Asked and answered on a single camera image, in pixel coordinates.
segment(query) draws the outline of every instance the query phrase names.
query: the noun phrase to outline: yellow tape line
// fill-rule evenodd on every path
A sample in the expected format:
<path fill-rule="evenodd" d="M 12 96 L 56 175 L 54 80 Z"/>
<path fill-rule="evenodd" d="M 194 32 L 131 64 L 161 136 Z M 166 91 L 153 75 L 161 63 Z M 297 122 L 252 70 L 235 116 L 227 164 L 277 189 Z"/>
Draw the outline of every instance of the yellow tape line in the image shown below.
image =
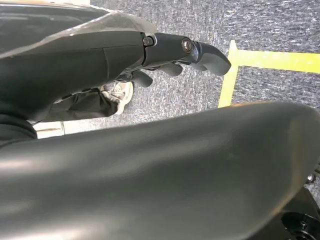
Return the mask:
<path fill-rule="evenodd" d="M 235 41 L 232 40 L 228 58 L 232 67 L 224 75 L 218 108 L 232 103 L 239 66 L 320 74 L 319 53 L 238 50 Z"/>

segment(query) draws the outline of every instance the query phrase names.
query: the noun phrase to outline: robotic hand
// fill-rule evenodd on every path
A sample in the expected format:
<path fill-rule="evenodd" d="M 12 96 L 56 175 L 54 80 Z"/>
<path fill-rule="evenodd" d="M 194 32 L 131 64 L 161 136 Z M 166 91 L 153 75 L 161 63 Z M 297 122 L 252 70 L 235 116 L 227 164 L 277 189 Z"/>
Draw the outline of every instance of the robotic hand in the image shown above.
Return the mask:
<path fill-rule="evenodd" d="M 147 33 L 137 27 L 101 30 L 97 27 L 105 24 L 101 21 L 106 12 L 101 9 L 11 3 L 3 4 L 1 14 L 7 21 L 2 31 L 10 34 L 5 35 L 0 49 L 0 75 L 5 79 L 0 82 L 0 101 L 10 103 L 11 108 L 16 108 L 31 122 L 43 120 L 56 101 L 108 82 L 151 85 L 152 79 L 143 69 L 177 76 L 182 72 L 182 65 L 189 65 L 221 76 L 231 66 L 216 47 L 186 36 Z M 23 26 L 17 20 L 21 14 L 28 15 Z M 111 24 L 115 22 L 112 14 Z M 86 25 L 88 20 L 91 27 Z M 118 22 L 127 24 L 126 21 L 121 18 Z M 70 29 L 75 33 L 68 32 Z M 66 34 L 52 38 L 58 31 Z M 12 49 L 20 46 L 19 41 L 29 39 L 39 44 L 23 50 L 18 47 L 11 55 L 3 53 L 3 48 Z"/>

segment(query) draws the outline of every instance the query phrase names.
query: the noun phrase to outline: metal screw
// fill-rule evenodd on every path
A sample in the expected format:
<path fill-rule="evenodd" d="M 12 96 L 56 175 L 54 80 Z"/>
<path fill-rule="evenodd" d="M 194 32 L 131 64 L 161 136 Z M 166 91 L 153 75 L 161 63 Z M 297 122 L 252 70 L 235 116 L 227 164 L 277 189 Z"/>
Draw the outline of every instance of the metal screw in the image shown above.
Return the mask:
<path fill-rule="evenodd" d="M 146 46 L 146 47 L 149 47 L 153 45 L 153 38 L 150 36 L 144 37 L 142 41 L 143 42 L 143 46 Z"/>
<path fill-rule="evenodd" d="M 301 224 L 302 229 L 306 229 L 307 227 L 307 224 L 305 221 L 300 221 L 300 224 Z"/>
<path fill-rule="evenodd" d="M 186 53 L 190 53 L 192 49 L 192 43 L 189 38 L 184 38 L 182 40 L 182 49 L 183 49 Z"/>
<path fill-rule="evenodd" d="M 315 176 L 314 174 L 310 174 L 306 178 L 306 183 L 310 184 L 313 182 L 314 180 L 315 180 Z"/>

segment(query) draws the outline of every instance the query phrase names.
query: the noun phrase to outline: plastic wrap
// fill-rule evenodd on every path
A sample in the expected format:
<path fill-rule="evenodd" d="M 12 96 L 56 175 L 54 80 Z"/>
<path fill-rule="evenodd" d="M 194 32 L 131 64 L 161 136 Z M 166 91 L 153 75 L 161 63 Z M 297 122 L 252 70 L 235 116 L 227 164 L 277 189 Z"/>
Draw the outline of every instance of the plastic wrap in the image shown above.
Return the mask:
<path fill-rule="evenodd" d="M 24 22 L 30 21 L 32 19 L 32 25 L 31 29 L 32 29 L 32 33 L 28 33 L 29 36 L 31 37 L 26 37 L 26 36 L 20 36 L 21 39 L 16 43 L 14 47 L 12 47 L 12 44 L 8 44 L 8 46 L 4 43 L 5 47 L 2 45 L 2 43 L 0 43 L 0 59 L 2 58 L 7 58 L 7 57 L 12 57 L 14 55 L 21 54 L 26 51 L 29 51 L 36 47 L 39 47 L 42 45 L 45 45 L 56 39 L 63 38 L 63 37 L 68 37 L 68 36 L 73 36 L 73 35 L 78 35 L 78 34 L 86 34 L 86 33 L 93 33 L 93 32 L 103 32 L 103 31 L 137 31 L 137 32 L 143 32 L 143 33 L 155 33 L 157 31 L 156 27 L 152 23 L 147 22 L 143 18 L 134 16 L 131 14 L 124 13 L 118 10 L 109 10 L 109 9 L 103 9 L 100 7 L 95 7 L 95 6 L 75 6 L 75 5 L 63 5 L 63 8 L 66 9 L 68 8 L 68 16 L 65 16 L 61 14 L 62 6 L 61 5 L 28 5 L 29 8 L 36 8 L 35 13 L 23 13 L 20 12 L 19 14 L 17 14 L 15 12 L 15 8 L 21 7 L 21 4 L 8 4 L 8 3 L 0 3 L 1 7 L 11 7 L 12 14 L 10 12 L 8 14 L 8 11 L 0 11 L 0 30 L 1 32 L 4 33 L 5 35 L 7 35 L 6 39 L 7 42 L 11 41 L 11 39 L 14 39 L 14 37 L 11 37 L 11 35 L 15 35 L 17 37 L 17 32 L 14 32 L 12 28 L 11 28 L 11 23 L 13 23 L 14 21 L 20 20 L 21 24 L 24 24 Z M 75 21 L 74 19 L 77 18 L 77 14 L 78 14 L 78 9 L 81 8 L 82 10 L 85 10 L 85 14 L 88 10 L 88 13 L 92 13 L 94 11 L 99 12 L 100 16 L 93 18 L 91 17 L 89 21 L 83 21 L 83 20 L 78 20 L 76 19 L 78 22 L 82 22 L 82 24 L 75 24 L 77 21 Z M 42 19 L 45 18 L 48 21 L 50 21 L 49 23 L 54 23 L 55 21 L 60 21 L 59 27 L 56 27 L 56 29 L 59 29 L 60 31 L 56 31 L 54 29 L 52 29 L 52 31 L 50 31 L 50 28 L 51 26 L 54 26 L 53 24 L 48 24 L 45 25 L 43 24 L 43 21 Z M 5 28 L 4 28 L 4 20 L 6 21 Z M 75 24 L 75 26 L 69 27 L 70 22 L 73 21 L 73 25 Z M 37 29 L 37 23 L 38 22 L 39 26 L 38 29 Z M 45 31 L 42 31 L 42 35 L 39 34 L 42 29 L 45 29 Z"/>

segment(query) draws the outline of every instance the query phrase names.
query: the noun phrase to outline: white sneaker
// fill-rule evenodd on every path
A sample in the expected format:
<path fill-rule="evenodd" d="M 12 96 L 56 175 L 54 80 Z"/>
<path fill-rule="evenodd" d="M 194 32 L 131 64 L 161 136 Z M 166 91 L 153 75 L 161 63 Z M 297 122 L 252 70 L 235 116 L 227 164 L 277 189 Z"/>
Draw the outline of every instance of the white sneaker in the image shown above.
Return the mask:
<path fill-rule="evenodd" d="M 118 82 L 114 85 L 113 88 L 102 93 L 107 99 L 118 103 L 118 111 L 116 115 L 120 115 L 124 112 L 125 106 L 131 101 L 134 95 L 134 85 L 132 82 Z"/>

